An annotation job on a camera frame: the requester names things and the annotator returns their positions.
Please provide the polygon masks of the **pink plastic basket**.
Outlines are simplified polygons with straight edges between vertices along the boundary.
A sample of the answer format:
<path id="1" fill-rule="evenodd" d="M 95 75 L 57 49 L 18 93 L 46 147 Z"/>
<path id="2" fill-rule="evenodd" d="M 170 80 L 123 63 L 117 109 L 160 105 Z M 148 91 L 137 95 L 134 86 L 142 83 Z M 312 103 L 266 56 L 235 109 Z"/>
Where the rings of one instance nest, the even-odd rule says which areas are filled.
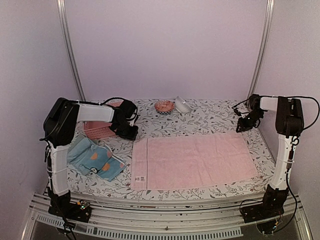
<path id="1" fill-rule="evenodd" d="M 110 129 L 115 111 L 115 105 L 82 104 L 78 120 L 83 122 L 83 131 L 91 140 L 114 137 L 116 133 Z"/>

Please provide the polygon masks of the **pink terry towel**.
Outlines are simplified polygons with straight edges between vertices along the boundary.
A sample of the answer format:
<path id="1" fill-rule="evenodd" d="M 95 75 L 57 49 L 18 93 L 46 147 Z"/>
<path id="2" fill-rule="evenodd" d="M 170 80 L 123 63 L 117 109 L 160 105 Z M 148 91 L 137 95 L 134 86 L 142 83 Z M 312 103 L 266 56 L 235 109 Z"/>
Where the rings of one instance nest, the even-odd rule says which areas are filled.
<path id="1" fill-rule="evenodd" d="M 133 144 L 133 190 L 183 190 L 258 176 L 240 133 L 149 137 Z"/>

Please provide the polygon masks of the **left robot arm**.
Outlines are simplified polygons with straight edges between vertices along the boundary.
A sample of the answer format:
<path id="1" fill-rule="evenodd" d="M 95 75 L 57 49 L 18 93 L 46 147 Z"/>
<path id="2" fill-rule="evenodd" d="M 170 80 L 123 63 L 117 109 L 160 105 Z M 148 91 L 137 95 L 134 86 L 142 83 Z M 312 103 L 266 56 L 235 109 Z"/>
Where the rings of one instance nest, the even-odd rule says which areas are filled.
<path id="1" fill-rule="evenodd" d="M 102 103 L 68 100 L 60 97 L 55 102 L 43 123 L 44 137 L 47 143 L 47 172 L 50 190 L 60 197 L 69 191 L 67 183 L 67 153 L 80 122 L 110 123 L 109 127 L 117 136 L 126 140 L 135 140 L 138 127 L 138 107 L 130 100 L 120 98 L 119 106 Z"/>

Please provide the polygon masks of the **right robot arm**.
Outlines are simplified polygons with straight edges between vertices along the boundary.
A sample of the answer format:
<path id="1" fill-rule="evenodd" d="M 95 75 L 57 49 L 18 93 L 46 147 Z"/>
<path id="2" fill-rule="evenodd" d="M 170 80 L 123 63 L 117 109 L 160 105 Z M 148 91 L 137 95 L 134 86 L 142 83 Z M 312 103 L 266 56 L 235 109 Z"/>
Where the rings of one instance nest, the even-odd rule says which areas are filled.
<path id="1" fill-rule="evenodd" d="M 258 213 L 269 218 L 281 208 L 290 192 L 289 182 L 294 163 L 296 146 L 304 128 L 301 101 L 285 96 L 260 96 L 253 94 L 245 100 L 249 105 L 247 114 L 241 113 L 238 106 L 232 107 L 239 116 L 236 132 L 245 132 L 257 128 L 267 111 L 274 111 L 275 130 L 278 134 L 278 151 L 275 172 L 267 185 Z"/>

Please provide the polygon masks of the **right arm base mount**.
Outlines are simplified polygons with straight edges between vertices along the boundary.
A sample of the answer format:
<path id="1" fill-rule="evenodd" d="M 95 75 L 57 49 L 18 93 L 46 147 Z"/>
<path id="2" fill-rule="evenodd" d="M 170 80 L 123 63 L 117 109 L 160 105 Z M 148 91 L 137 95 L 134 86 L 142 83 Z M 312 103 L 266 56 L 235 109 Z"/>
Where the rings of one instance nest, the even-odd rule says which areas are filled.
<path id="1" fill-rule="evenodd" d="M 265 220 L 280 216 L 284 213 L 284 203 L 287 200 L 289 189 L 273 189 L 270 185 L 263 195 L 262 202 L 255 205 L 241 206 L 239 211 L 245 223 Z"/>

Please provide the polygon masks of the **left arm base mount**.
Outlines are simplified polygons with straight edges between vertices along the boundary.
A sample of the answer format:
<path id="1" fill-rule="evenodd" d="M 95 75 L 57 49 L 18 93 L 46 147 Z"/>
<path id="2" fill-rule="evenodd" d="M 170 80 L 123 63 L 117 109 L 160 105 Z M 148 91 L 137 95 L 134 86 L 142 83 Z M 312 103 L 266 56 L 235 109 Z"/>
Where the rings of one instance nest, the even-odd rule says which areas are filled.
<path id="1" fill-rule="evenodd" d="M 71 192 L 58 196 L 53 192 L 48 193 L 50 198 L 50 207 L 48 213 L 65 220 L 74 220 L 88 223 L 91 217 L 92 208 L 88 201 L 78 200 L 71 202 Z"/>

